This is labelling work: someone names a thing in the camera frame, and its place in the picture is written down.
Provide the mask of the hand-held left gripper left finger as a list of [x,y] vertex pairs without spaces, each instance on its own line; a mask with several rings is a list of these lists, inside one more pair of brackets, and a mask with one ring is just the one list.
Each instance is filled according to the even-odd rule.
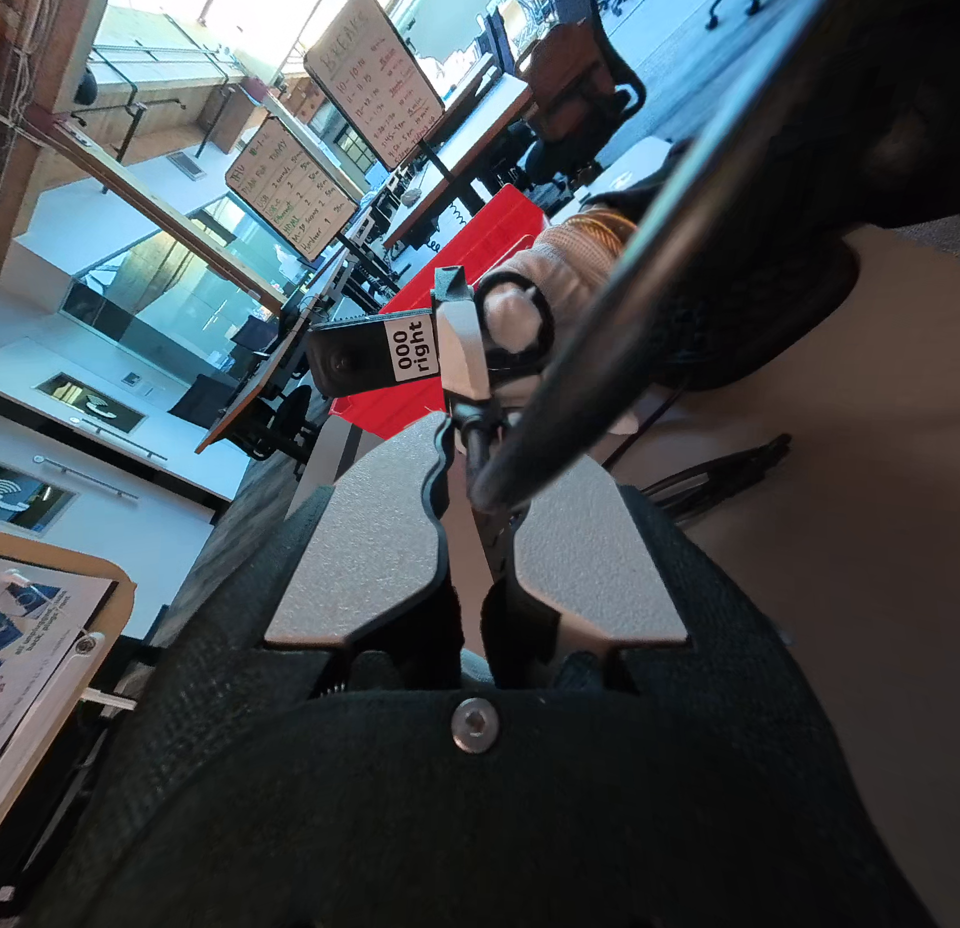
[[450,416],[433,411],[333,485],[265,633],[283,649],[342,649],[412,610],[449,572]]

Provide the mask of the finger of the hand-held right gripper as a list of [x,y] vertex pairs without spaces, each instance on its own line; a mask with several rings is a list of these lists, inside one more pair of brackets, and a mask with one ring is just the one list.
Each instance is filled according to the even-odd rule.
[[474,301],[435,300],[440,384],[447,413],[461,405],[482,406],[491,399],[491,382],[481,324]]

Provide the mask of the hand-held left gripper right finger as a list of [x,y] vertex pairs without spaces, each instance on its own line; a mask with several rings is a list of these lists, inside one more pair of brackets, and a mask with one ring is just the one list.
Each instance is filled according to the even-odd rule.
[[590,456],[534,497],[513,534],[511,572],[555,615],[557,647],[689,640],[616,480]]

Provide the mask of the red plastic bin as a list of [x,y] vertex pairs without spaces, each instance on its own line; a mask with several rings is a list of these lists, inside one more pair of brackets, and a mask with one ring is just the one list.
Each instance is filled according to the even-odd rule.
[[[504,186],[402,287],[381,314],[428,307],[438,268],[462,267],[467,283],[474,285],[518,251],[531,248],[548,226],[549,218],[540,207],[515,187]],[[335,399],[329,414],[389,440],[426,415],[443,411],[445,406],[441,382],[434,378]]]

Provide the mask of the person's right hand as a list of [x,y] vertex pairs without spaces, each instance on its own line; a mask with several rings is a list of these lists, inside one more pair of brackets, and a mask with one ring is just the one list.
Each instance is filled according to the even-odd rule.
[[508,411],[530,400],[541,376],[577,333],[604,289],[637,224],[607,204],[594,204],[545,228],[531,247],[489,270],[474,287],[492,368],[495,355],[536,368],[492,391]]

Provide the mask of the whiteboard with green writing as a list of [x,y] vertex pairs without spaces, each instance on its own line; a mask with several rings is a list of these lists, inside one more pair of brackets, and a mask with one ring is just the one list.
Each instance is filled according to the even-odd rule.
[[358,202],[278,115],[264,119],[224,179],[231,194],[301,261],[315,265],[337,245],[381,282],[389,297],[399,290],[385,264],[347,236]]

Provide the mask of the wooden top desk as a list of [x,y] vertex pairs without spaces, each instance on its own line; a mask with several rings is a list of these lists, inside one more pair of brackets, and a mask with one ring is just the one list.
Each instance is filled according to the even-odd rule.
[[436,219],[451,202],[461,202],[469,218],[476,215],[486,204],[474,188],[481,159],[531,103],[530,86],[516,76],[502,74],[447,143],[434,155],[427,155],[423,169],[411,182],[411,190],[418,190],[419,197],[413,205],[397,209],[383,248],[390,250],[399,242],[410,246],[413,230]]

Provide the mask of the silver laptop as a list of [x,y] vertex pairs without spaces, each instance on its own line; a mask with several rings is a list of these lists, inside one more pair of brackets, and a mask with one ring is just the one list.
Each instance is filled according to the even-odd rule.
[[673,147],[673,142],[656,136],[648,136],[636,142],[596,179],[577,192],[577,204],[585,204],[594,196],[629,189],[652,177],[665,165]]

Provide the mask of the phone icon door window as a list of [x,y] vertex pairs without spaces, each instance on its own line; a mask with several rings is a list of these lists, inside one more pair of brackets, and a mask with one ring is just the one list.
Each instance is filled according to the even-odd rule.
[[34,389],[93,423],[124,435],[137,430],[146,418],[143,412],[64,372],[45,379]]
[[42,536],[67,512],[77,494],[33,474],[1,466],[1,525]]

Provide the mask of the instruction sign on stand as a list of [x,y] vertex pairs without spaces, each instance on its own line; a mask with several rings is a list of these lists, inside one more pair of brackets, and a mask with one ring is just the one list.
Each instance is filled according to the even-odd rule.
[[116,564],[2,532],[1,819],[6,820],[135,607]]

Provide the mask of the person's black printed shirt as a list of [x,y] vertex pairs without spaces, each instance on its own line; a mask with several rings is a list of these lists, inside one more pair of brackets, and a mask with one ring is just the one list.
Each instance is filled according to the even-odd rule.
[[959,0],[865,0],[745,190],[775,229],[958,214]]

